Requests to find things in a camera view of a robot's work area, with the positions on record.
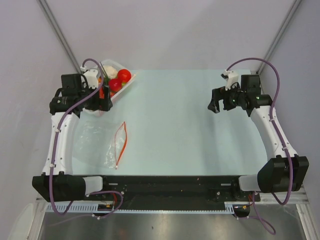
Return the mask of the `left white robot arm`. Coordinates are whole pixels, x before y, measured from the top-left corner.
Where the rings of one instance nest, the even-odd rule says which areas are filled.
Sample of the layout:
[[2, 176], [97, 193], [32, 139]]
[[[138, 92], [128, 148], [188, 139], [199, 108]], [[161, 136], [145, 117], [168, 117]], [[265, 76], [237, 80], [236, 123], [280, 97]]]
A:
[[98, 199], [110, 196], [111, 188], [101, 176], [73, 174], [73, 144], [81, 112], [109, 111], [113, 103], [107, 86], [99, 88], [97, 70], [63, 74], [59, 88], [49, 104], [51, 137], [41, 175], [32, 178], [33, 188], [47, 202], [81, 201], [93, 193]]

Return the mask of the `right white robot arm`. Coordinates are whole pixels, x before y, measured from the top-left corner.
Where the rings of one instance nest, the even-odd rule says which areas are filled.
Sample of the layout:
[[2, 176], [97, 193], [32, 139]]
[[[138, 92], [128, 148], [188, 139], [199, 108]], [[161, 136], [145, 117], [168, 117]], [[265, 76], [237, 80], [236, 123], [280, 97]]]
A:
[[235, 71], [224, 71], [221, 77], [225, 86], [212, 90], [208, 109], [215, 114], [236, 107], [246, 111], [255, 124], [267, 155], [267, 163], [257, 174], [240, 176], [236, 185], [230, 188], [231, 196], [242, 201], [249, 192], [279, 193], [300, 190], [309, 168], [305, 156], [299, 156], [290, 145], [272, 108], [272, 98], [262, 94], [260, 77], [257, 74], [238, 75]]

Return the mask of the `red tomato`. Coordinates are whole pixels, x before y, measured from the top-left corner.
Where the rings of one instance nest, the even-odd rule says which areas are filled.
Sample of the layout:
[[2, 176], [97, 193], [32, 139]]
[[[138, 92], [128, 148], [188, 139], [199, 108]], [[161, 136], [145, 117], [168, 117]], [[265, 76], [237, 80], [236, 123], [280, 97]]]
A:
[[121, 69], [117, 73], [117, 77], [122, 83], [127, 83], [132, 78], [131, 72], [127, 69]]

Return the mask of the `clear orange zip top bag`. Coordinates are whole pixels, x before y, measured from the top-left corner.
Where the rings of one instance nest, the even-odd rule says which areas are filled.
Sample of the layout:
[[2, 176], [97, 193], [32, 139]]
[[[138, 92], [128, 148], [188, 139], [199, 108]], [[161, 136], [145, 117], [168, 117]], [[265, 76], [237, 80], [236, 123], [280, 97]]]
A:
[[92, 167], [116, 170], [127, 142], [126, 122], [85, 121], [76, 131], [72, 154]]

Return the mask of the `green scallion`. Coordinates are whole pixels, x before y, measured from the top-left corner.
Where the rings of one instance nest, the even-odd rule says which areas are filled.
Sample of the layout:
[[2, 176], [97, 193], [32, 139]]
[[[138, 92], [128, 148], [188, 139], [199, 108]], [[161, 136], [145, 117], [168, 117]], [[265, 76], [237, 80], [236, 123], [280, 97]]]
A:
[[109, 82], [110, 82], [110, 78], [109, 78], [109, 76], [108, 76], [108, 74], [107, 74], [102, 62], [100, 62], [100, 66], [101, 66], [101, 69], [103, 71], [103, 76], [104, 76], [104, 81], [103, 82], [104, 82], [105, 85], [108, 85]]

